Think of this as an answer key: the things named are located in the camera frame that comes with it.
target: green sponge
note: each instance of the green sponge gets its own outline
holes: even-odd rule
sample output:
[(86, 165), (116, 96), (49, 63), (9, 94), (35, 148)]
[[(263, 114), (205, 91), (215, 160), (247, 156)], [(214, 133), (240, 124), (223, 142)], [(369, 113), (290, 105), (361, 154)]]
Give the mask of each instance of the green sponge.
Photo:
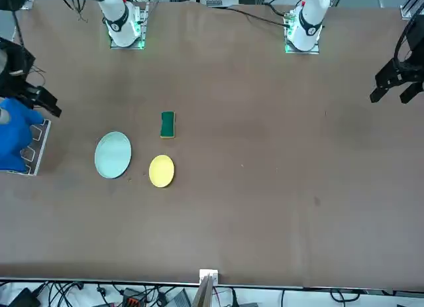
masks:
[(175, 113), (173, 111), (162, 112), (162, 128), (160, 129), (160, 137), (163, 139), (175, 137)]

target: light blue plate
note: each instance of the light blue plate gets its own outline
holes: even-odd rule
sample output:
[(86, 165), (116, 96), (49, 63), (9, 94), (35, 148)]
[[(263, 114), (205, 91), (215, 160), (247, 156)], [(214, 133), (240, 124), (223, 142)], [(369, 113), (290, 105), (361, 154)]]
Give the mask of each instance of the light blue plate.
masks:
[(126, 135), (113, 131), (105, 135), (94, 154), (95, 168), (106, 179), (120, 176), (131, 160), (131, 143)]

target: table surface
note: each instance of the table surface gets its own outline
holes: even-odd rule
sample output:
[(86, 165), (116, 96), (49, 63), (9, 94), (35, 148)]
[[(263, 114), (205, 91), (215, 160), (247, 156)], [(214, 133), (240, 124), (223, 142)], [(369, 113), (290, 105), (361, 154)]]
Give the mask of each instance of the table surface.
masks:
[[(399, 11), (330, 9), (320, 55), (293, 55), (239, 13), (151, 7), (143, 51), (109, 50), (93, 3), (88, 23), (59, 0), (23, 13), (63, 114), (39, 176), (0, 174), (1, 274), (422, 289), (424, 99), (368, 98)], [(132, 144), (116, 180), (93, 162), (109, 131)], [(158, 154), (176, 165), (165, 189), (148, 179)]]

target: blue glove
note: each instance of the blue glove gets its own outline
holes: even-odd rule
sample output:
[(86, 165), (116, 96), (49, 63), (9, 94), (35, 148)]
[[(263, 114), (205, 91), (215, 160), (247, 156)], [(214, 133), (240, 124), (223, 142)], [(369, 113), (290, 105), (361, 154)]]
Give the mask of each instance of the blue glove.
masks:
[(25, 172), (21, 150), (32, 141), (31, 125), (43, 123), (44, 118), (37, 111), (25, 107), (16, 99), (5, 99), (0, 107), (7, 110), (10, 122), (0, 125), (0, 170)]

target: plate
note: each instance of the plate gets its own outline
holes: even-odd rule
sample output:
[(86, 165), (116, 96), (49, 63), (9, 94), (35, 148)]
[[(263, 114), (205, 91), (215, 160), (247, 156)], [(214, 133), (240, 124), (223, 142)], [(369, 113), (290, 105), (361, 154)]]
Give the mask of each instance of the plate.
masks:
[(106, 179), (120, 176), (131, 160), (131, 143), (126, 135), (113, 131), (105, 135), (94, 154), (95, 168)]
[(154, 186), (158, 188), (167, 186), (174, 177), (174, 163), (172, 159), (164, 154), (157, 156), (152, 160), (152, 163), (150, 163), (148, 176)]

